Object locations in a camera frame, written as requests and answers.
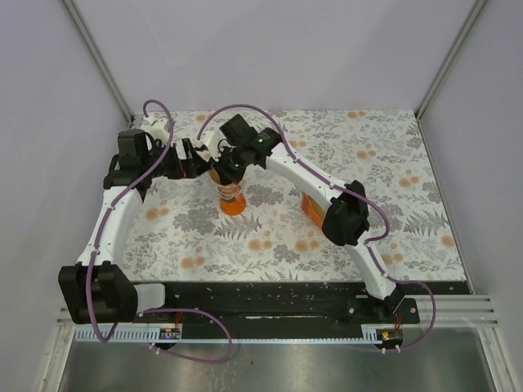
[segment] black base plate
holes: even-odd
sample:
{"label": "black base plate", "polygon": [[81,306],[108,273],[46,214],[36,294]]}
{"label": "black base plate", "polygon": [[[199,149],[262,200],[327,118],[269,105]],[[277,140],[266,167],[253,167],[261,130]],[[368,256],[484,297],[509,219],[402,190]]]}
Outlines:
{"label": "black base plate", "polygon": [[[403,324],[419,323],[413,299],[403,299],[394,314],[380,320],[363,283],[185,282],[165,283],[165,287],[164,307],[205,310],[219,318],[235,339],[356,338],[362,337],[361,324],[394,325],[398,314]],[[416,288],[407,291],[422,293]],[[135,318],[135,323],[175,322],[175,314]],[[204,316],[183,314],[181,322],[185,339],[224,338],[221,329]]]}

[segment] metal frame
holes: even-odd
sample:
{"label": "metal frame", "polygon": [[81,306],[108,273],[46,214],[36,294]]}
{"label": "metal frame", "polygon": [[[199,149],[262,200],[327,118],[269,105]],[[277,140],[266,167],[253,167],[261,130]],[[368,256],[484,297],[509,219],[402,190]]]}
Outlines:
{"label": "metal frame", "polygon": [[[77,30],[83,43],[85,44],[91,58],[95,62],[101,77],[111,91],[115,102],[117,103],[122,115],[127,121],[127,126],[130,127],[134,120],[132,110],[130,109],[117,83],[114,81],[113,75],[107,67],[103,56],[101,55],[101,52],[97,47],[92,34],[89,31],[89,28],[87,27],[87,23],[83,19],[74,0],[60,0],[60,2],[63,4],[68,17]],[[452,45],[445,55],[445,58],[441,63],[435,77],[432,79],[431,84],[427,89],[426,94],[422,98],[418,109],[415,111],[416,119],[418,120],[418,126],[427,149],[429,161],[438,184],[441,183],[440,176],[438,175],[436,166],[434,165],[433,156],[431,154],[430,147],[427,143],[427,138],[420,122],[424,114],[427,112],[427,109],[429,108],[434,96],[438,92],[439,87],[447,77],[458,54],[462,50],[465,40],[471,33],[474,25],[479,20],[480,15],[488,3],[489,0],[475,1],[467,15],[467,18],[465,21],[463,21],[456,38],[452,42]],[[467,267],[467,262],[463,256],[463,248],[456,233],[455,224],[452,221],[452,215],[449,213],[448,203],[442,188],[440,188],[440,193],[445,207],[445,212],[449,217],[450,227],[454,234],[459,254],[462,258],[463,268],[465,269],[465,274],[467,276],[467,282],[471,290],[474,292],[471,275]],[[412,297],[415,298],[418,303],[419,315],[422,323],[428,323],[431,317],[430,298],[428,296]],[[509,362],[506,360],[507,356],[505,355],[505,346],[499,334],[498,321],[495,317],[494,310],[492,309],[492,304],[490,303],[489,298],[487,296],[476,295],[436,296],[436,306],[438,309],[438,314],[435,328],[475,328],[480,336],[481,344],[483,346],[488,367],[491,372],[491,376],[493,377],[496,389],[499,391],[519,391],[520,386],[517,384],[517,381],[511,377],[511,368]],[[53,350],[51,355],[48,356],[46,370],[43,373],[39,390],[47,392],[56,391],[59,389],[60,381],[65,369],[65,363],[69,355],[72,340],[74,339],[75,330],[76,327],[70,321],[69,313],[62,310],[60,318],[56,324],[56,339],[53,345]]]}
{"label": "metal frame", "polygon": [[100,49],[98,49],[98,46],[95,44],[92,34],[87,27],[87,23],[80,14],[78,7],[74,3],[74,0],[60,0],[60,2],[64,6],[67,15],[69,16],[71,22],[73,22],[73,26],[78,32],[79,37],[82,39],[87,48],[87,51],[91,55],[91,58],[100,72],[101,78],[104,80],[105,84],[111,91],[111,94],[120,108],[123,117],[127,121],[127,126],[130,127],[134,120],[134,114],[132,113],[130,106],[127,104],[125,97],[120,91],[118,85],[114,81],[113,75],[109,71],[104,58],[101,55]]}
{"label": "metal frame", "polygon": [[[431,317],[430,297],[409,297],[416,300],[422,324],[427,324]],[[499,392],[520,391],[517,380],[511,376],[512,369],[506,360],[505,345],[499,335],[499,325],[490,299],[487,296],[477,295],[436,296],[436,307],[438,315],[434,328],[466,327],[475,329],[481,339],[496,390]],[[144,324],[127,323],[122,324],[122,326],[140,329],[144,327]],[[70,320],[67,310],[63,309],[56,326],[54,350],[48,359],[46,371],[40,383],[40,391],[55,392],[59,390],[75,331],[76,326]]]}
{"label": "metal frame", "polygon": [[458,31],[458,35],[452,42],[449,51],[447,51],[447,54],[445,55],[445,58],[440,65],[440,68],[436,72],[436,76],[432,79],[431,85],[425,93],[425,96],[422,98],[421,104],[415,111],[416,119],[418,121],[420,121],[423,115],[427,112],[429,104],[438,92],[441,83],[445,80],[445,77],[447,76],[452,64],[456,60],[456,57],[458,57],[458,54],[463,47],[463,43],[467,39],[469,33],[472,31],[472,28],[478,21],[488,2],[489,0],[476,0],[467,17],[465,18],[465,21],[463,21],[463,24]]}

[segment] metal floor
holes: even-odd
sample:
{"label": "metal floor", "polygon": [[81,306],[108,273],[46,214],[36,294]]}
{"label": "metal floor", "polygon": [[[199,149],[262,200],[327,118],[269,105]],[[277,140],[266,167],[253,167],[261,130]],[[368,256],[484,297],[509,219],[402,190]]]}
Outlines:
{"label": "metal floor", "polygon": [[[417,332],[407,331],[411,339]],[[218,358],[222,345],[173,348]],[[472,330],[433,331],[400,354],[365,353],[347,345],[238,345],[223,365],[155,355],[146,345],[73,343],[60,391],[493,391],[485,356]]]}

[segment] orange label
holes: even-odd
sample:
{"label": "orange label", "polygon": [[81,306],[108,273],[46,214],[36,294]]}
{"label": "orange label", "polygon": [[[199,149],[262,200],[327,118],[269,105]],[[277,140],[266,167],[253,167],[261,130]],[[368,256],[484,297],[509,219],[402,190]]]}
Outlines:
{"label": "orange label", "polygon": [[321,228],[324,223],[325,212],[320,205],[305,192],[302,192],[302,210]]}

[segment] gray leaf pattern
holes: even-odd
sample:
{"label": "gray leaf pattern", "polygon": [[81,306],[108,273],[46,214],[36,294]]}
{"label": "gray leaf pattern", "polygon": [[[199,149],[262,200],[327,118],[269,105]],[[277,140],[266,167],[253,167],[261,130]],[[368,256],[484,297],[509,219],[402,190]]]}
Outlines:
{"label": "gray leaf pattern", "polygon": [[274,206],[276,203],[284,201],[284,196],[281,192],[275,192],[271,188],[262,185],[250,185],[247,188],[249,194],[249,204],[260,207],[262,204],[270,204]]}
{"label": "gray leaf pattern", "polygon": [[220,223],[214,235],[231,239],[239,239],[243,236],[246,239],[251,232],[257,231],[261,227],[260,219],[254,218],[252,213],[250,218],[247,218],[245,215],[231,216]]}
{"label": "gray leaf pattern", "polygon": [[[256,112],[237,113],[258,130],[270,126]],[[391,235],[377,247],[392,276],[465,278],[411,110],[270,113],[294,149],[337,178],[362,182],[367,196],[386,212]],[[173,113],[177,140],[194,139],[209,114]],[[219,114],[208,129],[218,129],[234,114]],[[155,179],[131,228],[123,272],[135,281],[360,281],[345,249],[328,241],[302,211],[302,193],[294,184],[250,167],[243,192],[245,211],[227,216],[209,176]],[[372,208],[369,222],[372,235],[382,233],[382,218]]]}

